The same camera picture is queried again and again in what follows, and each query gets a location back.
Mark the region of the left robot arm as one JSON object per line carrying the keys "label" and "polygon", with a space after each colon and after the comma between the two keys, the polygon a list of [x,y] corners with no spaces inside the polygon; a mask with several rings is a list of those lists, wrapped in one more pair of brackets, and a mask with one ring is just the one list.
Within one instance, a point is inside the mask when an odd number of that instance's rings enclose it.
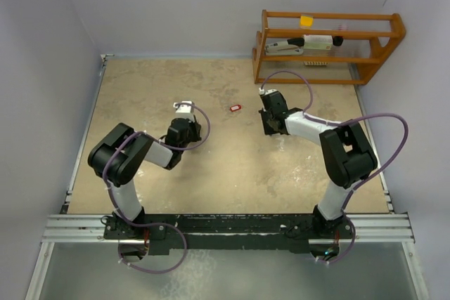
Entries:
{"label": "left robot arm", "polygon": [[122,219],[120,230],[127,237],[137,238],[145,228],[145,211],[134,185],[142,162],[173,169],[185,149],[201,140],[200,132],[195,117],[173,119],[162,140],[119,123],[89,153],[88,165],[104,180],[114,212]]}

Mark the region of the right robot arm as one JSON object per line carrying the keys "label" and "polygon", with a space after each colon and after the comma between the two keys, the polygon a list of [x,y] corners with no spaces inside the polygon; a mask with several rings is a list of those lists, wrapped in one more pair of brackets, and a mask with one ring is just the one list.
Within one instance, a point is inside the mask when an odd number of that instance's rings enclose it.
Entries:
{"label": "right robot arm", "polygon": [[289,108],[280,91],[259,90],[263,108],[259,111],[264,133],[298,136],[321,147],[326,173],[330,179],[321,201],[314,207],[313,230],[319,237],[330,237],[358,183],[377,169],[378,160],[361,125],[308,115],[297,107]]}

